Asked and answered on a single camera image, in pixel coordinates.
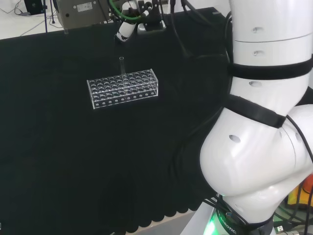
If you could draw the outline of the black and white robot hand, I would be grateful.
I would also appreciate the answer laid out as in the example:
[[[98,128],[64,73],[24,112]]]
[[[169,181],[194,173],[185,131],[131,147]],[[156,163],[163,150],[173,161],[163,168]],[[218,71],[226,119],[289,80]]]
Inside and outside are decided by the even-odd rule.
[[[128,41],[135,33],[153,34],[166,29],[164,10],[160,0],[125,0],[119,7],[110,0],[109,4],[121,20],[121,25],[115,35],[121,43]]]

